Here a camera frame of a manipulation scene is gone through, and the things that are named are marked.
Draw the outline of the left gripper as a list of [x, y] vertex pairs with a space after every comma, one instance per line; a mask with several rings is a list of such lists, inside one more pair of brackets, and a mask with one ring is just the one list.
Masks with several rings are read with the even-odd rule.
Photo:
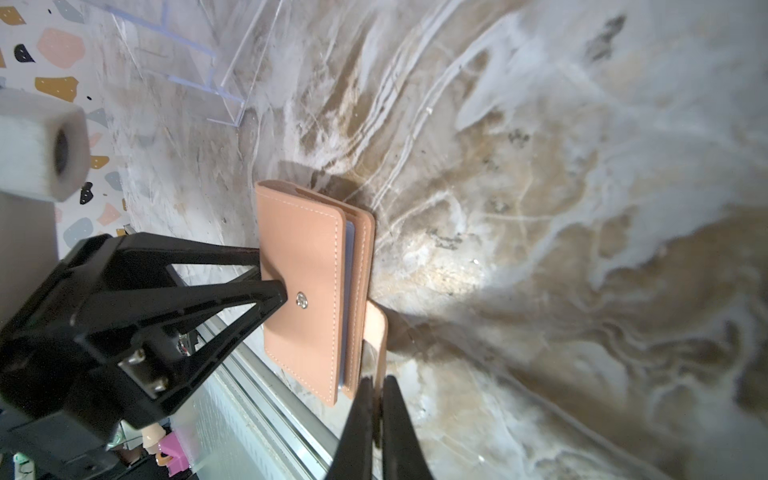
[[[173, 265], [245, 266], [182, 286]], [[79, 242], [1, 332], [1, 446], [52, 474], [102, 474], [118, 425], [175, 413], [287, 300], [257, 248], [151, 233]]]

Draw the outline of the pink leather card holder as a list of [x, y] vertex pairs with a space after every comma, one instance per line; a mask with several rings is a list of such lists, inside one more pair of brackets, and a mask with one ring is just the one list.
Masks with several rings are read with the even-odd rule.
[[374, 387], [386, 372], [386, 315], [369, 300], [376, 222], [355, 206], [287, 181], [255, 186], [260, 266], [286, 303], [264, 324], [269, 358], [328, 406], [354, 397], [363, 346], [375, 351]]

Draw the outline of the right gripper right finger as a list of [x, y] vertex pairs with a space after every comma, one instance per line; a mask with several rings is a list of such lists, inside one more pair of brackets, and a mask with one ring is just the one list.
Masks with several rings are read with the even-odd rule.
[[381, 403], [382, 473], [388, 480], [432, 480], [396, 378], [383, 382]]

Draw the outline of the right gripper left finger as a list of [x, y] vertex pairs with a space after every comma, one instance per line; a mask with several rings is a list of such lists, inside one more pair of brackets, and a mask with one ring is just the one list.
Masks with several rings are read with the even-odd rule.
[[360, 381], [326, 480], [369, 480], [373, 468], [374, 387]]

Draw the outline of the clear acrylic card stand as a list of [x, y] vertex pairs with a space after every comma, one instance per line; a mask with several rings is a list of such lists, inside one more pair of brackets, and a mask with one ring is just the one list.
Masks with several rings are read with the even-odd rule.
[[140, 71], [186, 92], [191, 111], [240, 125], [282, 1], [91, 1]]

